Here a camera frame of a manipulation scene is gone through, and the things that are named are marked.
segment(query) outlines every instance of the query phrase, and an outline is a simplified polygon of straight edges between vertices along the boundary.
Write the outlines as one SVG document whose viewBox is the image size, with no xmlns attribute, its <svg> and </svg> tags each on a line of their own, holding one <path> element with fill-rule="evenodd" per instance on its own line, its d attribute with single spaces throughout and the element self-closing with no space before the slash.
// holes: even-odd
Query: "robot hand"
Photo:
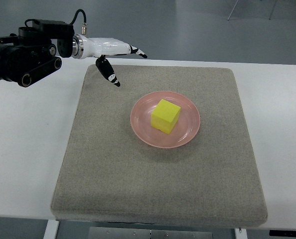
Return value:
<svg viewBox="0 0 296 239">
<path fill-rule="evenodd" d="M 84 35 L 75 35 L 73 37 L 72 57 L 84 59 L 86 57 L 97 57 L 96 66 L 104 78 L 116 86 L 120 86 L 113 67 L 106 59 L 106 55 L 126 55 L 137 54 L 143 58 L 147 56 L 138 48 L 114 38 L 87 38 Z"/>
<path fill-rule="evenodd" d="M 73 24 L 80 12 L 84 15 L 82 35 L 75 35 Z M 32 27 L 27 26 L 29 21 L 32 21 Z M 26 20 L 25 27 L 18 29 L 18 36 L 11 34 L 0 37 L 0 79 L 28 87 L 59 70 L 62 61 L 55 56 L 56 46 L 51 42 L 52 39 L 57 39 L 57 49 L 61 57 L 97 57 L 96 66 L 104 78 L 120 86 L 113 67 L 105 56 L 147 56 L 138 48 L 113 38 L 87 38 L 86 25 L 86 14 L 82 9 L 76 11 L 70 24 L 53 20 Z"/>
</svg>

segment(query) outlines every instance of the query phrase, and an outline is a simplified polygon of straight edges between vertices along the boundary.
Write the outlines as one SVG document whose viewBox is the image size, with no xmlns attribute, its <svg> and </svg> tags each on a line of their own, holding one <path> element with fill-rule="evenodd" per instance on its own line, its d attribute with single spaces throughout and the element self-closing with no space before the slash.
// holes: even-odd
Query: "gray pad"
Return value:
<svg viewBox="0 0 296 239">
<path fill-rule="evenodd" d="M 58 220 L 257 227 L 267 209 L 233 73 L 223 68 L 114 66 L 118 88 L 88 68 L 54 192 Z M 178 148 L 133 132 L 136 101 L 174 91 L 201 127 Z"/>
</svg>

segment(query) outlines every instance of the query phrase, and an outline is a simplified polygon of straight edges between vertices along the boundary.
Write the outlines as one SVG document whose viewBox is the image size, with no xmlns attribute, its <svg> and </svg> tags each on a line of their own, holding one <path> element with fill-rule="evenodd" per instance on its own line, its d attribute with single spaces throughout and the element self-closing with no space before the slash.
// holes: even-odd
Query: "yellow block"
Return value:
<svg viewBox="0 0 296 239">
<path fill-rule="evenodd" d="M 162 99 L 151 114 L 151 125 L 170 134 L 180 115 L 180 107 Z"/>
</svg>

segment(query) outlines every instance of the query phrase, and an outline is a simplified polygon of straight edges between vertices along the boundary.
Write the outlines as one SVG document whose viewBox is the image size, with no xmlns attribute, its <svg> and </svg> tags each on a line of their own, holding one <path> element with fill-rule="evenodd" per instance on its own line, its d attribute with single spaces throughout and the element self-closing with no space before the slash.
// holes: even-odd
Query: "plate rim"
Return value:
<svg viewBox="0 0 296 239">
<path fill-rule="evenodd" d="M 164 146 L 158 146 L 158 145 L 155 145 L 155 144 L 149 143 L 149 142 L 147 142 L 146 140 L 144 140 L 143 138 L 141 138 L 141 137 L 136 133 L 136 131 L 134 130 L 133 122 L 132 122 L 132 115 L 133 115 L 133 112 L 134 112 L 134 108 L 135 108 L 135 106 L 136 106 L 136 105 L 137 105 L 137 104 L 138 104 L 143 98 L 145 98 L 145 97 L 147 97 L 147 96 L 149 96 L 149 95 L 151 95 L 151 94 L 156 94 L 156 93 L 171 93 L 171 94 L 180 95 L 181 97 L 184 97 L 184 98 L 188 99 L 188 100 L 192 103 L 192 105 L 195 107 L 195 109 L 196 109 L 196 111 L 198 112 L 198 115 L 199 115 L 199 117 L 198 117 L 199 124 L 198 124 L 198 129 L 197 129 L 196 133 L 193 135 L 193 137 L 192 137 L 190 140 L 188 140 L 187 142 L 183 142 L 182 144 L 179 144 L 179 145 L 176 145 L 176 146 L 166 146 L 166 147 L 164 147 Z M 132 110 L 131 110 L 131 113 L 130 113 L 130 124 L 131 124 L 131 127 L 132 127 L 133 132 L 135 133 L 135 135 L 136 135 L 141 141 L 143 141 L 144 143 L 146 143 L 146 144 L 148 144 L 148 145 L 150 145 L 150 146 L 156 147 L 156 148 L 177 148 L 177 147 L 181 147 L 181 146 L 183 146 L 183 145 L 189 143 L 189 142 L 190 142 L 191 140 L 193 140 L 193 138 L 197 135 L 197 133 L 198 133 L 199 130 L 200 130 L 201 116 L 200 116 L 200 112 L 199 112 L 197 106 L 192 102 L 191 99 L 189 99 L 188 97 L 184 96 L 183 94 L 180 94 L 180 93 L 177 93 L 177 92 L 173 92 L 173 91 L 154 91 L 154 92 L 150 92 L 150 93 L 148 93 L 148 94 L 146 94 L 146 95 L 140 97 L 140 99 L 138 99 L 138 100 L 136 101 L 136 103 L 134 104 L 134 106 L 133 106 L 133 108 L 132 108 Z"/>
</svg>

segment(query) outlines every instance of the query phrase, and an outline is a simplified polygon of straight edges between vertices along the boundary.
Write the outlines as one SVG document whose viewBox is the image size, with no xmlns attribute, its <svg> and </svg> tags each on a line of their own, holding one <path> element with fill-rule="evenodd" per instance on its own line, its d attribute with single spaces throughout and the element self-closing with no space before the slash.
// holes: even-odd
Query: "screw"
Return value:
<svg viewBox="0 0 296 239">
<path fill-rule="evenodd" d="M 56 49 L 55 47 L 51 46 L 49 49 L 48 49 L 48 52 L 51 56 L 55 56 L 56 54 Z"/>
</svg>

